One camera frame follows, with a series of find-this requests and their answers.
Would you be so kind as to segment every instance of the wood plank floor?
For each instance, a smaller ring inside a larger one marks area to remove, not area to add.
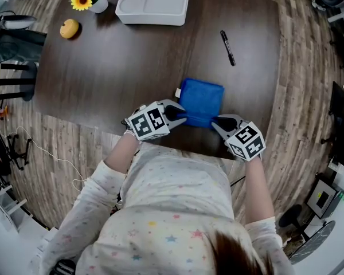
[[[10,0],[9,9],[18,14],[37,17],[32,27],[46,32],[60,0]],[[267,149],[263,162],[274,201],[276,214],[303,203],[317,171],[327,166],[329,147],[320,139],[330,134],[332,120],[327,111],[332,81],[344,85],[344,70],[332,46],[326,14],[315,11],[310,0],[274,0],[279,5],[280,62],[276,96],[267,132]],[[3,135],[25,127],[40,147],[59,159],[74,163],[81,175],[92,174],[118,139],[95,129],[41,115],[33,103],[9,100],[9,117],[0,121]],[[25,133],[18,130],[21,148]],[[49,227],[59,226],[70,210],[78,192],[72,179],[76,170],[66,162],[58,162],[35,146],[30,148],[30,164],[24,171],[16,168],[10,177],[18,199],[27,198],[28,210]],[[243,176],[239,162],[225,162],[232,168],[232,180]],[[232,194],[234,212],[244,220],[244,182]]]

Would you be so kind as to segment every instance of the cable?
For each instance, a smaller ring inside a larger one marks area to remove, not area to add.
[[[0,14],[2,14],[2,13],[6,13],[6,12],[11,12],[11,13],[13,13],[14,15],[17,15],[15,12],[13,12],[12,10],[5,10],[5,11],[1,11],[0,12]]]
[[[232,187],[236,184],[236,183],[238,183],[238,182],[240,182],[242,179],[244,179],[246,177],[246,175],[244,176],[244,177],[241,177],[239,180],[236,180],[235,182],[233,182],[233,183],[231,183],[230,184],[230,188],[232,189]]]
[[[80,176],[81,179],[73,179],[72,185],[73,185],[73,187],[74,187],[77,191],[81,191],[81,190],[78,190],[78,189],[76,188],[76,186],[74,185],[74,181],[85,182],[86,179],[83,178],[83,176],[80,174],[80,172],[79,172],[78,169],[74,166],[73,163],[71,163],[69,160],[59,159],[59,158],[55,157],[54,155],[52,155],[49,151],[47,151],[47,150],[41,148],[38,144],[36,144],[36,142],[33,140],[33,138],[31,137],[31,135],[28,133],[28,131],[27,131],[23,126],[19,126],[15,131],[9,133],[8,135],[11,135],[12,133],[18,134],[18,129],[20,129],[20,128],[22,128],[22,129],[27,133],[28,137],[29,137],[30,139],[32,139],[32,142],[36,145],[37,148],[39,148],[40,150],[46,152],[46,153],[49,154],[50,156],[54,157],[57,161],[68,162],[68,163],[70,163],[71,166],[74,167],[74,169],[75,169],[76,172],[79,174],[79,176]]]

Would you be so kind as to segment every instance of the white plastic container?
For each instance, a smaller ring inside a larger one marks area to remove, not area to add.
[[[188,3],[189,0],[119,0],[116,15],[125,24],[181,26]]]

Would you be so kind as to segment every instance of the white pajama shirt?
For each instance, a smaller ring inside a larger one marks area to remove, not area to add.
[[[215,274],[208,240],[215,231],[261,265],[268,254],[275,274],[294,274],[274,217],[245,228],[234,220],[230,184],[214,160],[143,144],[127,177],[100,162],[46,248],[40,274],[66,258],[76,275]],[[118,193],[123,208],[110,216]]]

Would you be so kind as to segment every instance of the sunflower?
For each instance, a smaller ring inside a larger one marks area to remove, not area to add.
[[[73,9],[82,11],[92,6],[92,0],[71,0]]]

